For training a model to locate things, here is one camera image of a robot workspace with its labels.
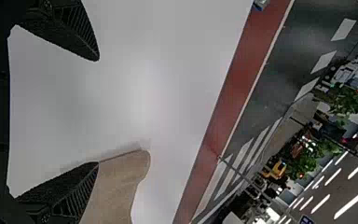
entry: tree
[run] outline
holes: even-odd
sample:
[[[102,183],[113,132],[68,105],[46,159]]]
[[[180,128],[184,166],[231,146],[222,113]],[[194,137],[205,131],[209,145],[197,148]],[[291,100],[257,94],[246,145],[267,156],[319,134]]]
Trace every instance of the tree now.
[[[330,106],[330,112],[334,115],[358,114],[358,92],[351,87],[343,86],[340,91],[337,91],[337,95]]]
[[[316,146],[312,147],[312,150],[304,149],[298,158],[287,161],[286,173],[291,179],[296,180],[300,178],[300,175],[314,171],[317,166],[317,159],[328,153],[336,156],[341,152],[341,147],[327,139],[322,139],[316,143]]]
[[[324,138],[317,143],[316,151],[318,153],[318,158],[321,158],[327,153],[331,153],[334,156],[339,155],[342,153],[342,148],[339,147],[337,144]]]

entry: red stripe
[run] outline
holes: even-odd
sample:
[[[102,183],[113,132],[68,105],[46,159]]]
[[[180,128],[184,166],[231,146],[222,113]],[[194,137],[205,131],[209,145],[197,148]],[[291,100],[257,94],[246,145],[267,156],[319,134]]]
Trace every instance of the red stripe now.
[[[176,211],[174,224],[188,224],[194,216],[216,169],[217,156],[223,152],[289,3],[290,0],[271,1],[265,11],[251,11]]]

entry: white wall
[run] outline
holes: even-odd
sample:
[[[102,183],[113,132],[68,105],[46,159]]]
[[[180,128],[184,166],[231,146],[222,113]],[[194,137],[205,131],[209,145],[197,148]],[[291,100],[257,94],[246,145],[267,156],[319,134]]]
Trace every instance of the white wall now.
[[[140,143],[152,163],[133,221],[170,223],[252,1],[84,4],[98,63],[12,32],[11,192]]]

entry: sign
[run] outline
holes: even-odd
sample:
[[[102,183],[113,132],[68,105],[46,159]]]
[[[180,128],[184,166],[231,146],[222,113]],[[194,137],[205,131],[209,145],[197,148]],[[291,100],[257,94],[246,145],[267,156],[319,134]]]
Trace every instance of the sign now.
[[[303,215],[298,224],[315,224],[315,222],[312,221],[309,217]]]

